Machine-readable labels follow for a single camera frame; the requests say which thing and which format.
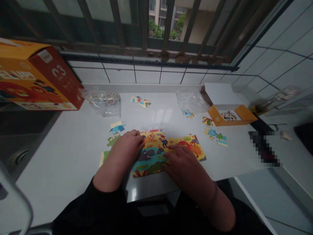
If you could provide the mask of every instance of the orange box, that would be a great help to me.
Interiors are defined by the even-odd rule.
[[[83,88],[51,45],[0,39],[0,95],[29,110],[78,110]]]
[[[234,121],[225,121],[223,116],[219,113],[215,105],[212,105],[209,108],[208,113],[210,117],[213,119],[214,124],[216,126],[238,126],[238,125],[247,125],[257,120],[257,118],[250,112],[246,106],[241,105],[235,109],[235,112],[241,118],[241,120]]]

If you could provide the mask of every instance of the box lid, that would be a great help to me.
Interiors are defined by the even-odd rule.
[[[218,109],[235,109],[242,105],[230,84],[205,83],[205,92]]]
[[[49,46],[50,45],[48,44],[0,38],[0,57],[12,59],[28,59],[37,51]]]

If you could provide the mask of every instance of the open box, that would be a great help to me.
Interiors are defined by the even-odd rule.
[[[242,104],[237,95],[233,92],[230,84],[206,83],[205,92],[209,96],[208,110],[216,126],[247,125],[257,118]],[[225,120],[222,112],[231,111],[237,120]]]

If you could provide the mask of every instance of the person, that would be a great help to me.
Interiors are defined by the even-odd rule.
[[[192,152],[177,145],[164,154],[170,160],[164,169],[182,190],[174,213],[141,216],[134,202],[126,203],[121,184],[143,146],[137,130],[120,137],[86,191],[53,221],[53,234],[271,234],[246,204],[220,190]]]

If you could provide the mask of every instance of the window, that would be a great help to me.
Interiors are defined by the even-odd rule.
[[[150,11],[156,11],[156,0],[150,0],[149,1],[149,10]]]
[[[160,0],[156,9],[156,0],[7,0],[0,8],[0,37],[87,53],[162,58],[179,53],[186,66],[191,59],[230,65],[290,3]],[[159,14],[149,15],[150,10]]]

